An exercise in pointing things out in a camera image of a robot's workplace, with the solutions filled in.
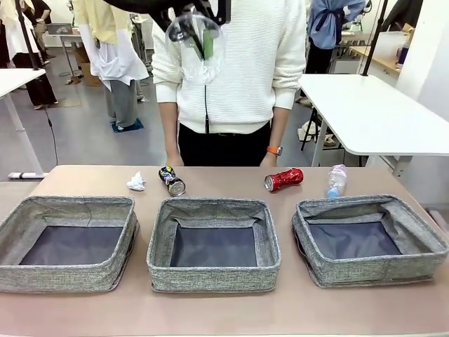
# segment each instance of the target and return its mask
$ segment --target plastic bottle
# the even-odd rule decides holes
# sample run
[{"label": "plastic bottle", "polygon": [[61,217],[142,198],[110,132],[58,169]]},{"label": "plastic bottle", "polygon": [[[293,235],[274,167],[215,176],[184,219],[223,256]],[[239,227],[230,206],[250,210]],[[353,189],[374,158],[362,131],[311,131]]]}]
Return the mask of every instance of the plastic bottle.
[{"label": "plastic bottle", "polygon": [[346,166],[335,165],[329,173],[329,189],[328,198],[338,198],[343,194],[344,186],[346,186]]}]

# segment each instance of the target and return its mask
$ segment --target cardboard box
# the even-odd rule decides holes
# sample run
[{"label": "cardboard box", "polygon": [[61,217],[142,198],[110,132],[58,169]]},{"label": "cardboard box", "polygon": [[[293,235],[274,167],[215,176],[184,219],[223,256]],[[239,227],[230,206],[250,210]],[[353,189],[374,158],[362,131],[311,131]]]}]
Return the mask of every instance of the cardboard box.
[{"label": "cardboard box", "polygon": [[91,64],[89,62],[87,63],[81,63],[81,71],[83,72],[84,78],[83,82],[87,86],[101,86],[102,82],[100,79],[96,76],[92,76],[91,74]]}]

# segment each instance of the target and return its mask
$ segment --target crumpled tissue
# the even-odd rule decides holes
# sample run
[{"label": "crumpled tissue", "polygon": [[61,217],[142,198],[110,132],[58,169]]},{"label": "crumpled tissue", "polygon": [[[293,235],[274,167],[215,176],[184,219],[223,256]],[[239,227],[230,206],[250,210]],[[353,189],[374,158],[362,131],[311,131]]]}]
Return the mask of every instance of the crumpled tissue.
[{"label": "crumpled tissue", "polygon": [[138,171],[135,176],[133,176],[131,180],[126,183],[126,186],[128,186],[130,190],[143,191],[145,190],[144,184],[145,180],[143,180],[142,174]]}]

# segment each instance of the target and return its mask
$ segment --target table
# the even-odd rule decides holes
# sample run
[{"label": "table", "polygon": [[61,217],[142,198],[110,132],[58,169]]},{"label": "table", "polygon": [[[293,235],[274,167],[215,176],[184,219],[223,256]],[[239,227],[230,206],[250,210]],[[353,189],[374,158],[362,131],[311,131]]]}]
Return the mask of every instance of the table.
[{"label": "table", "polygon": [[42,171],[42,167],[34,152],[33,146],[29,141],[26,130],[24,129],[20,117],[15,109],[13,99],[10,92],[23,86],[24,84],[38,78],[45,74],[44,69],[0,69],[0,99],[4,98],[6,107],[9,111],[11,119],[13,120],[15,130],[19,135],[20,142],[27,153],[28,159],[31,162],[34,172],[30,173],[10,173],[8,175],[11,179],[40,179],[46,176]]},{"label": "table", "polygon": [[[365,68],[370,49],[371,47],[349,47],[349,51],[361,56],[360,63],[358,64],[357,68],[360,70],[360,72]],[[395,58],[380,58],[379,56],[374,55],[368,73],[369,75],[378,77],[379,79],[388,83],[390,86],[396,86],[399,75],[401,74],[401,69],[396,68]]]},{"label": "table", "polygon": [[[35,195],[130,196],[140,232],[115,291],[102,294],[0,293],[0,333],[21,336],[158,336],[251,334],[375,334],[449,331],[449,269],[435,282],[357,289],[320,289],[297,251],[291,216],[300,200],[325,195],[328,168],[304,168],[304,182],[275,194],[264,177],[282,168],[175,168],[187,197],[265,200],[282,264],[276,290],[261,294],[154,293],[146,253],[159,203],[169,197],[159,167],[58,166]],[[126,182],[137,171],[144,192]],[[435,225],[400,183],[383,170],[348,168],[346,195],[392,193]]]},{"label": "table", "polygon": [[53,35],[49,35],[49,36],[50,37],[59,37],[60,38],[61,44],[62,44],[62,49],[64,50],[64,54],[65,54],[65,57],[67,59],[67,63],[69,64],[70,73],[72,74],[72,80],[73,80],[73,78],[75,77],[75,73],[73,71],[72,64],[70,62],[69,53],[67,52],[67,48],[65,47],[65,42],[69,42],[69,43],[72,43],[72,44],[83,43],[83,39],[81,38],[81,35],[76,35],[76,34],[54,35],[53,34]]},{"label": "table", "polygon": [[449,123],[377,77],[304,74],[300,84],[323,117],[312,166],[328,127],[352,154],[386,157],[398,178],[413,156],[449,156]]},{"label": "table", "polygon": [[[369,46],[351,46],[349,47],[350,51],[355,52],[355,54],[360,55],[360,56],[364,56],[364,57],[368,57],[369,53],[370,53],[370,49],[371,47]],[[377,63],[378,65],[380,65],[381,67],[389,70],[391,73],[395,74],[396,76],[399,76],[399,74],[401,73],[401,70],[396,68],[396,60],[388,60],[386,58],[379,58],[376,56],[373,56],[373,63]]]}]

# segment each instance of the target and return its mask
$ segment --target black pants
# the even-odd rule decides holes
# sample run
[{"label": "black pants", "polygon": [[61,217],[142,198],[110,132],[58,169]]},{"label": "black pants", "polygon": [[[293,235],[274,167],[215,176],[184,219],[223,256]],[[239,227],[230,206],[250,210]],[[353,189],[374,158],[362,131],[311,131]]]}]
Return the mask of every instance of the black pants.
[{"label": "black pants", "polygon": [[[310,49],[305,74],[327,74],[333,49],[320,49],[315,46],[314,40],[309,38],[309,41]],[[300,96],[305,97],[306,95],[301,91]]]},{"label": "black pants", "polygon": [[[39,55],[34,54],[34,59],[37,61],[38,67],[42,67]],[[13,62],[16,68],[33,68],[29,54],[17,53],[13,57]],[[47,75],[42,75],[33,81],[26,84],[29,99],[33,105],[53,104],[56,102],[55,94],[48,81]]]},{"label": "black pants", "polygon": [[269,122],[248,135],[196,133],[180,124],[178,144],[185,166],[259,166],[271,132]]},{"label": "black pants", "polygon": [[6,68],[9,63],[8,44],[6,43],[5,25],[0,24],[0,68]]}]

